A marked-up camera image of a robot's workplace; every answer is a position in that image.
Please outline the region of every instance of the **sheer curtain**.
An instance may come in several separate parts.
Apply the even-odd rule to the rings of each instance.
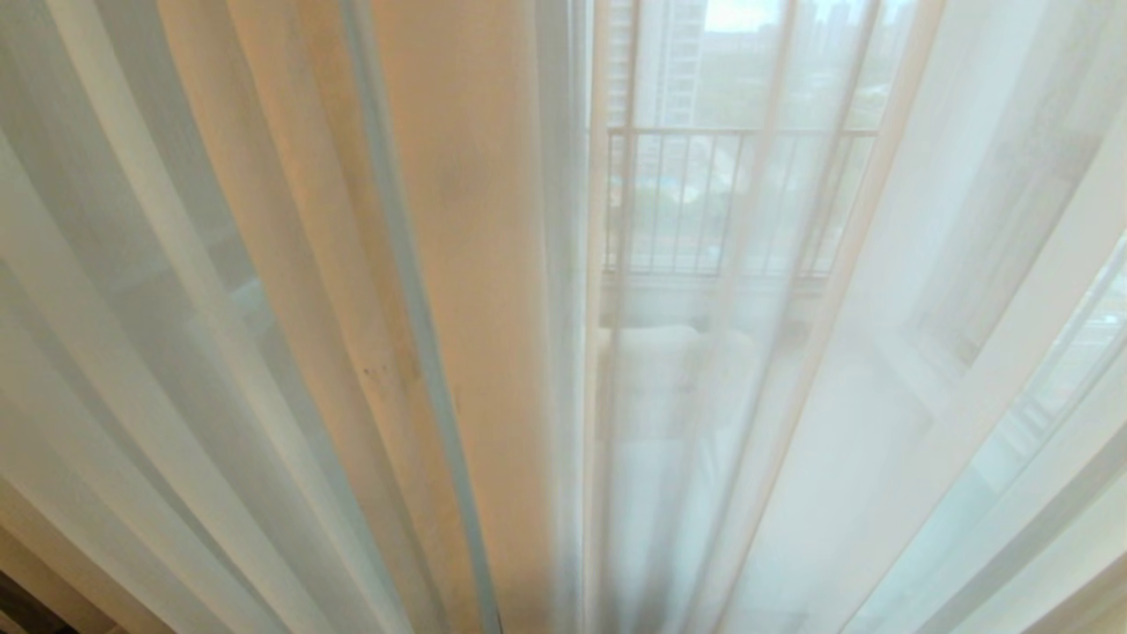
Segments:
[[[1125,625],[1122,0],[17,0],[0,90],[83,634]]]

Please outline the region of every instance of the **curtain fold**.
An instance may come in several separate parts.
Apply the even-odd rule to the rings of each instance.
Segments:
[[[1124,0],[15,0],[0,92],[83,634],[1124,624]]]

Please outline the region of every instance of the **metal railing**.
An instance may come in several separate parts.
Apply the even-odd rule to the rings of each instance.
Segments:
[[[603,270],[619,257],[620,231],[630,231],[632,274],[716,275],[720,270],[734,213],[746,213],[752,160],[758,130],[636,127],[633,187],[623,207],[623,157],[628,133],[609,131],[610,143]],[[798,276],[825,277],[849,218],[875,130],[846,130],[837,143],[823,131],[784,130],[775,137],[754,211],[753,243],[744,273],[788,271],[800,218],[810,213],[810,239]],[[835,146],[835,155],[826,152]],[[826,178],[823,170],[828,169]]]

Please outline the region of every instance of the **balcony railing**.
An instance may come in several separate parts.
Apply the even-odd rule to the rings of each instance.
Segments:
[[[749,167],[760,133],[747,128],[633,128],[633,196],[631,213],[625,214],[622,178],[628,133],[622,127],[609,130],[611,176],[603,270],[614,270],[622,260],[616,252],[619,232],[629,230],[630,273],[717,275],[728,248],[733,214],[746,211],[735,207],[747,204]],[[761,215],[754,224],[745,274],[787,273],[793,248],[788,244],[793,244],[799,220],[815,204],[798,276],[828,275],[875,136],[873,130],[843,131],[828,177],[823,179],[832,136],[806,130],[778,134],[757,196],[756,213]]]

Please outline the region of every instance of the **sky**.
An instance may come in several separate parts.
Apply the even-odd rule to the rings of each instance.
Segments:
[[[827,14],[829,8],[841,0],[805,0],[817,5],[819,14]],[[864,0],[845,0],[853,5],[853,11],[860,12]],[[906,5],[912,0],[891,0],[890,6]],[[755,30],[764,24],[779,21],[779,0],[709,0],[708,12],[704,16],[706,30],[737,32]]]

